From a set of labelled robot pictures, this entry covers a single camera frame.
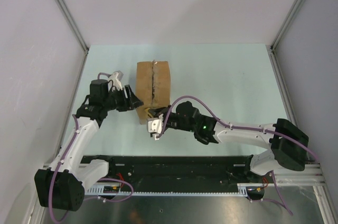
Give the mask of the brown cardboard express box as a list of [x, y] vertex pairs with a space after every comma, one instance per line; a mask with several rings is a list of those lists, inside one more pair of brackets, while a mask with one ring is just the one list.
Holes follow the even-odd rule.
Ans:
[[141, 125], [147, 121], [145, 108], [158, 109], [171, 103], [171, 74], [167, 61], [137, 63], [136, 96], [144, 103], [136, 109]]

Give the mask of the yellow utility knife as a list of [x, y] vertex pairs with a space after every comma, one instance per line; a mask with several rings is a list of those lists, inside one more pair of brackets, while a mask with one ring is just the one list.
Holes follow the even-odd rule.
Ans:
[[153, 118], [154, 117], [154, 109], [145, 108], [144, 112], [145, 112], [147, 118]]

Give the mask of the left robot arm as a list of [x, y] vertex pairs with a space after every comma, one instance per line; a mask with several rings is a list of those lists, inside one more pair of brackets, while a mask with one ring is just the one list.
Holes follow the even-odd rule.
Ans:
[[121, 86], [119, 81], [113, 80], [93, 80], [89, 94], [73, 115], [72, 134], [48, 168], [39, 169], [35, 174], [40, 205], [77, 211], [85, 192], [98, 180], [112, 181], [117, 169], [107, 161], [93, 160], [86, 167], [80, 167], [84, 151], [110, 111], [131, 111], [142, 105], [129, 85]]

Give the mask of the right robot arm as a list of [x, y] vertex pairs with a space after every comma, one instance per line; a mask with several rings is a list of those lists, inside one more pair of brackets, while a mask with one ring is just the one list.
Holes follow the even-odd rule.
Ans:
[[215, 116], [207, 116], [186, 101], [157, 109], [146, 109], [147, 130], [158, 140], [167, 129], [191, 132], [204, 144], [239, 143], [264, 149], [249, 156], [243, 175], [249, 182], [257, 182], [263, 175], [277, 169], [300, 172], [307, 160], [308, 136], [290, 121], [279, 118], [274, 124], [246, 125], [226, 123]]

